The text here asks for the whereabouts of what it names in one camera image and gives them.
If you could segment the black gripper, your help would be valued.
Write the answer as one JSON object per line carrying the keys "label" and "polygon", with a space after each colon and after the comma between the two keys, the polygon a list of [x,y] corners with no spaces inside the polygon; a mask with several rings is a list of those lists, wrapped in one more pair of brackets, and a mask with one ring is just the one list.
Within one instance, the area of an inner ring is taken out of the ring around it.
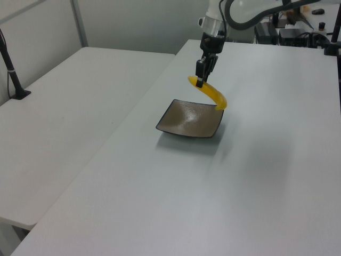
{"label": "black gripper", "polygon": [[202,88],[203,83],[208,80],[217,63],[217,54],[220,54],[223,51],[223,46],[224,37],[215,37],[207,33],[203,33],[200,48],[203,51],[203,55],[208,55],[208,57],[207,62],[206,57],[202,57],[196,62],[196,87]]}

